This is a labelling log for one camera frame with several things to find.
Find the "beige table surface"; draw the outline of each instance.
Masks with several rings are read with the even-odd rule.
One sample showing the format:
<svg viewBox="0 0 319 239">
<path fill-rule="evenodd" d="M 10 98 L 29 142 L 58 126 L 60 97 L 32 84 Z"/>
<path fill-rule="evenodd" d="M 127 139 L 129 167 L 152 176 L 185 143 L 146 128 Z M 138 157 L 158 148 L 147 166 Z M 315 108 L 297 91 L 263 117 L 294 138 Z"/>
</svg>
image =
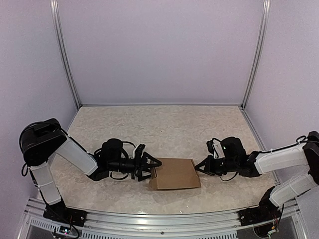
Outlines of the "beige table surface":
<svg viewBox="0 0 319 239">
<path fill-rule="evenodd" d="M 115 137 L 146 144 L 145 151 L 154 157 L 193 158 L 195 163 L 209 154 L 206 141 L 213 137 L 236 136 L 247 153 L 258 150 L 237 107 L 82 107 L 69 133 L 91 153 Z M 129 145 L 125 149 L 128 153 L 133 150 Z M 219 177 L 200 173 L 201 188 L 152 191 L 148 180 L 106 178 L 94 182 L 59 156 L 53 160 L 51 170 L 66 205 L 118 213 L 189 214 L 248 207 L 258 204 L 274 185 L 271 174 L 257 178 L 237 176 L 222 182 Z"/>
</svg>

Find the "cardboard box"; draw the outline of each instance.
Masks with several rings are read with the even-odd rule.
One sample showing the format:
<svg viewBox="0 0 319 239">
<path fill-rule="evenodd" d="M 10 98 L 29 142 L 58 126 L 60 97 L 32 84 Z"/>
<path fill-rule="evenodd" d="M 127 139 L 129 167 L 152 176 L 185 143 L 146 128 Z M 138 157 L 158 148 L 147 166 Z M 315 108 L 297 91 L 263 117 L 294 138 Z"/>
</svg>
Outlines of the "cardboard box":
<svg viewBox="0 0 319 239">
<path fill-rule="evenodd" d="M 154 190 L 200 188 L 194 162 L 189 158 L 157 158 L 160 167 L 152 168 L 150 186 Z"/>
</svg>

